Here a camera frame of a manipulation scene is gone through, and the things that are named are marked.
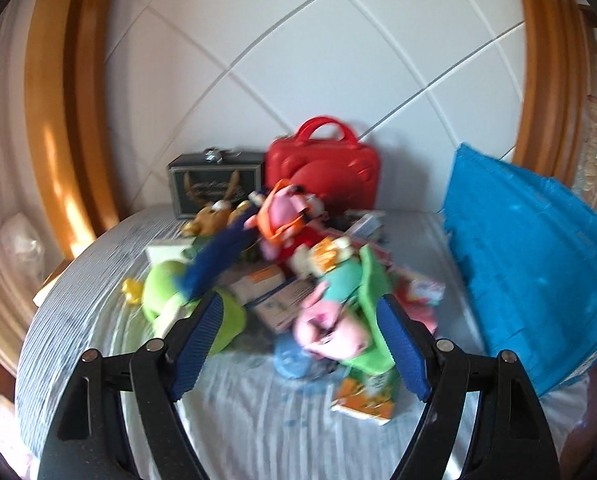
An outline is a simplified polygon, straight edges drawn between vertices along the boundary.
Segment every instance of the plush toy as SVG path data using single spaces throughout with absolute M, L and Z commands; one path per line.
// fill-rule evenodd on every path
M 163 338 L 176 321 L 188 317 L 194 312 L 200 300 L 186 301 L 178 290 L 176 282 L 185 274 L 182 262 L 162 262 L 151 268 L 143 285 L 136 280 L 126 280 L 124 291 L 127 293 L 128 282 L 131 284 L 132 301 L 138 291 L 143 313 L 152 325 L 154 336 Z M 228 292 L 216 290 L 223 300 L 223 322 L 210 348 L 210 355 L 223 350 L 235 336 L 245 329 L 245 309 Z
M 214 286 L 221 273 L 256 242 L 256 231 L 247 229 L 246 221 L 257 211 L 256 206 L 250 206 L 233 224 L 216 234 L 186 266 L 184 273 L 176 279 L 178 291 L 186 301 L 201 298 Z
M 197 236 L 211 238 L 223 231 L 230 221 L 233 222 L 239 214 L 247 209 L 249 203 L 246 202 L 245 205 L 241 203 L 237 208 L 240 212 L 236 214 L 236 210 L 232 207 L 232 203 L 229 201 L 238 186 L 239 178 L 240 174 L 238 170 L 234 171 L 229 179 L 229 184 L 227 185 L 223 200 L 212 203 L 207 197 L 201 195 L 194 189 L 190 173 L 185 173 L 185 176 L 183 177 L 183 185 L 186 194 L 191 200 L 198 203 L 202 209 L 197 213 L 194 220 L 185 222 L 181 227 L 181 234 L 185 237 Z
M 304 349 L 336 361 L 361 355 L 371 336 L 354 314 L 363 270 L 355 258 L 326 273 L 302 304 L 294 337 Z
M 319 278 L 294 323 L 294 337 L 316 354 L 378 375 L 394 367 L 376 318 L 377 302 L 392 285 L 369 246 L 359 254 L 360 262 L 349 258 Z
M 320 278 L 325 273 L 336 268 L 345 260 L 352 257 L 351 240 L 347 237 L 323 238 L 309 249 L 305 245 L 296 248 L 290 258 L 290 268 L 301 280 L 310 276 Z
M 283 263 L 297 247 L 313 247 L 325 237 L 323 227 L 315 219 L 322 212 L 322 203 L 315 196 L 307 195 L 289 180 L 280 180 L 245 227 L 258 228 L 266 260 Z

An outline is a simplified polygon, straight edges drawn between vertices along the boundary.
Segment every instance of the box lid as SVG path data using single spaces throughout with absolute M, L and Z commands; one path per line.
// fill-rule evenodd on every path
M 185 166 L 212 164 L 219 166 L 229 164 L 261 164 L 265 154 L 263 152 L 245 152 L 239 150 L 218 150 L 208 148 L 200 153 L 184 153 L 170 162 L 169 170 Z

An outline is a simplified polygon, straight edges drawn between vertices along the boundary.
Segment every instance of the black metal box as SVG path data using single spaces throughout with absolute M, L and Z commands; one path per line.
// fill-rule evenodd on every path
M 237 206 L 262 189 L 264 153 L 208 148 L 181 155 L 167 166 L 174 211 L 192 218 L 208 203 L 227 199 Z

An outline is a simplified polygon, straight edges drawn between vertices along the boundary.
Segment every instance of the floor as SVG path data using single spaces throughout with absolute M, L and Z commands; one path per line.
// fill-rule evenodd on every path
M 3 396 L 0 396 L 0 452 L 23 480 L 36 480 L 38 460 L 21 441 L 14 405 Z

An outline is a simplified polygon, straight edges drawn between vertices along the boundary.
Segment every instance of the red bag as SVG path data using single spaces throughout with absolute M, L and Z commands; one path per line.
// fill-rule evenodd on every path
M 343 138 L 310 139 L 326 124 L 337 124 Z M 359 142 L 347 124 L 325 116 L 310 119 L 295 136 L 275 140 L 265 156 L 265 185 L 269 189 L 287 178 L 323 200 L 330 215 L 347 209 L 372 209 L 380 172 L 376 150 Z

